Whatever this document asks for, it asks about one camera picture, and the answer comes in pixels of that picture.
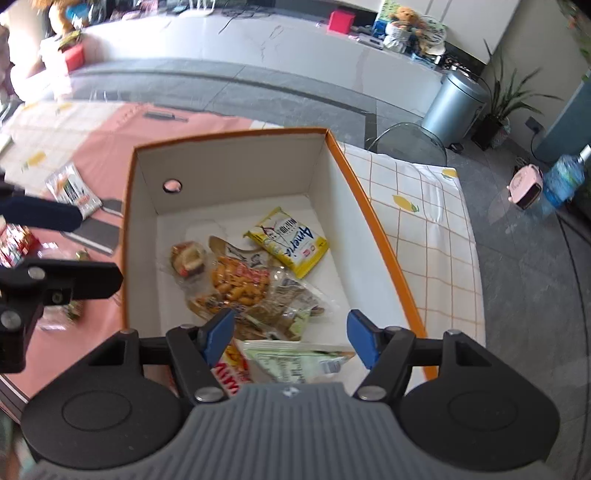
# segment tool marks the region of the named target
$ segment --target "green leaves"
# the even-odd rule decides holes
[[[492,53],[488,46],[486,40],[484,41],[486,46],[486,51],[488,52],[489,62],[492,61]],[[536,91],[529,89],[526,90],[526,84],[538,75],[542,68],[536,68],[533,72],[529,73],[516,85],[516,78],[517,78],[517,69],[514,69],[511,74],[511,79],[509,80],[509,85],[505,86],[503,79],[505,74],[505,61],[503,59],[503,52],[499,47],[498,50],[498,61],[500,63],[500,73],[499,76],[496,75],[496,67],[492,65],[492,73],[495,78],[495,87],[493,88],[492,98],[491,98],[491,115],[497,117],[500,121],[505,119],[510,113],[519,110],[519,109],[526,109],[532,112],[538,113],[543,115],[537,108],[524,103],[524,100],[534,97],[544,97],[544,98],[551,98],[554,100],[562,100],[562,98],[556,95],[547,95],[545,93],[537,93]]]

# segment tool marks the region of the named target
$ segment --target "white cabinet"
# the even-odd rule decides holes
[[[446,4],[439,20],[447,27],[448,42],[488,63],[484,40],[495,51],[519,0],[434,0],[433,3],[437,5],[431,6],[429,15],[439,12],[440,4]]]

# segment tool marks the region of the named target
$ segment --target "packaged food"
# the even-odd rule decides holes
[[[12,268],[39,246],[39,240],[26,226],[6,225],[0,234],[0,264]]]
[[[205,291],[189,295],[187,305],[191,311],[209,320],[224,307],[240,313],[265,298],[271,260],[267,252],[262,248],[240,250],[218,237],[210,237],[209,247],[216,255],[210,268],[210,285]],[[242,322],[240,315],[237,323],[243,333],[254,330],[251,333],[255,338],[262,336],[261,332],[255,333],[252,325]]]
[[[76,205],[82,218],[92,215],[102,205],[100,199],[84,183],[72,162],[50,175],[45,185],[58,202]]]
[[[303,278],[329,249],[326,238],[277,207],[245,236]]]
[[[288,342],[238,342],[254,382],[311,383],[336,374],[355,356],[344,346]]]
[[[297,341],[301,339],[311,316],[324,313],[321,300],[306,286],[281,273],[267,298],[244,311],[246,320],[266,333],[268,338]]]
[[[197,314],[206,310],[216,314],[224,307],[236,308],[255,305],[267,294],[269,271],[266,268],[249,268],[236,258],[217,257],[211,275],[215,291],[197,296],[189,308]]]
[[[42,244],[37,256],[54,260],[90,260],[90,255],[86,250],[73,252],[67,248],[61,248],[55,243]],[[83,313],[84,301],[82,300],[72,300],[68,305],[45,307],[36,327],[40,330],[66,330],[74,325],[82,317]]]
[[[228,395],[236,395],[242,385],[252,383],[246,359],[234,340],[226,347],[220,361],[212,368],[212,373]]]
[[[205,249],[197,242],[183,242],[173,245],[170,263],[177,274],[187,278],[205,270],[205,256]]]

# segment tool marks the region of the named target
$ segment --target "red box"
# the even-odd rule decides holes
[[[353,20],[355,20],[355,14],[344,10],[335,10],[330,14],[329,30],[346,35],[351,31]]]
[[[54,75],[68,75],[84,65],[84,47],[78,43],[67,50],[43,54],[43,62]]]

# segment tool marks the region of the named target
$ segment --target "black mount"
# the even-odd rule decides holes
[[[548,456],[559,426],[554,404],[463,333],[417,339],[400,327],[378,329],[358,310],[349,314],[348,331],[350,339],[353,331],[367,333],[365,345],[358,342],[361,334],[351,339],[364,361],[375,354],[354,398],[388,405],[421,450],[486,472]],[[205,327],[177,327],[165,338],[117,333],[27,405],[21,425],[34,457],[95,470],[154,454],[193,407],[228,399],[210,368],[232,332],[233,313],[224,310]],[[142,365],[154,364],[171,366],[178,397],[144,378]],[[412,368],[427,365],[439,366],[438,378],[405,394]]]

